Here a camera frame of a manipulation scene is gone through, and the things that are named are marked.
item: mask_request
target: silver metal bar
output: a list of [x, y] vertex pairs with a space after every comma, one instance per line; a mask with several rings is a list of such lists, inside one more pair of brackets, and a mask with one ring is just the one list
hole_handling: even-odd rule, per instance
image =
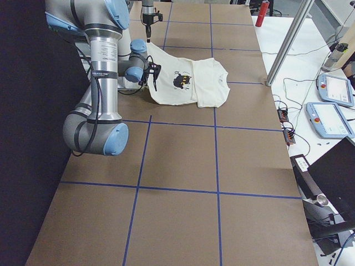
[[293, 41], [295, 40], [295, 37], [302, 27], [303, 21], [305, 21], [305, 18], [307, 17], [313, 3], [315, 0], [303, 0], [300, 8], [295, 16], [295, 18], [292, 21], [292, 24], [286, 34], [286, 37], [281, 45], [280, 51], [278, 52], [275, 61], [273, 62], [273, 65], [270, 69], [270, 72], [267, 76], [266, 79], [266, 86], [271, 86], [273, 81], [275, 80], [275, 77], [280, 70], [280, 67], [285, 60], [288, 51], [291, 48], [291, 45]]

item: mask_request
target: brown table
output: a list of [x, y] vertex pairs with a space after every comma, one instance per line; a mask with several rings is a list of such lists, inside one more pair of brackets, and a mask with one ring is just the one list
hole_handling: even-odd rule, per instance
[[[317, 265], [248, 7], [155, 3], [152, 40], [214, 57], [220, 108], [119, 95], [122, 155], [72, 157], [27, 265]], [[140, 3], [131, 36], [144, 39]]]

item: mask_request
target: white table surface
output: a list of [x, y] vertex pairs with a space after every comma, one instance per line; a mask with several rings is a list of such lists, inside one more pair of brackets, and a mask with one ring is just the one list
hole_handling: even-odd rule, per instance
[[[252, 19], [255, 23], [257, 17], [253, 16]], [[292, 20], [293, 18], [265, 17], [262, 27], [255, 27], [260, 49], [263, 52], [263, 61], [267, 72], [270, 71], [276, 58], [276, 54], [266, 53], [277, 53], [279, 51], [286, 33], [292, 23]], [[307, 53], [320, 47], [322, 48], [306, 55], [292, 55]], [[285, 98], [283, 79], [315, 79], [328, 53], [329, 48], [326, 45], [326, 42], [322, 38], [312, 19], [307, 18], [303, 23], [295, 41], [293, 42], [290, 51], [288, 52], [289, 55], [283, 62], [282, 67], [271, 86], [273, 94], [280, 96], [281, 100], [284, 101], [289, 108], [299, 108], [299, 105]], [[346, 77], [341, 70], [331, 72], [331, 74], [343, 78]], [[305, 104], [310, 101], [320, 101], [315, 82], [295, 82], [292, 80], [285, 80], [285, 82], [287, 96], [298, 103], [303, 103], [303, 108], [300, 112], [296, 109], [290, 109], [288, 111], [288, 117], [290, 122], [292, 122], [296, 127], [296, 133], [304, 137], [310, 143], [311, 150], [306, 158], [309, 163], [312, 164], [340, 140], [327, 140], [320, 138], [314, 131], [309, 119], [306, 116]], [[355, 111], [348, 110], [346, 108], [341, 109], [347, 119], [355, 118]], [[355, 121], [349, 122], [349, 124], [351, 125], [352, 129], [355, 130]], [[296, 136], [295, 139], [296, 144], [290, 146], [288, 151], [289, 155], [293, 156], [298, 154], [306, 154], [308, 151], [308, 145], [306, 142], [298, 136]], [[314, 244], [314, 246], [317, 253], [319, 266], [329, 266], [331, 255], [327, 257], [320, 257], [322, 251], [317, 244]], [[341, 255], [341, 259], [338, 261], [337, 266], [354, 265], [355, 248], [346, 248]]]

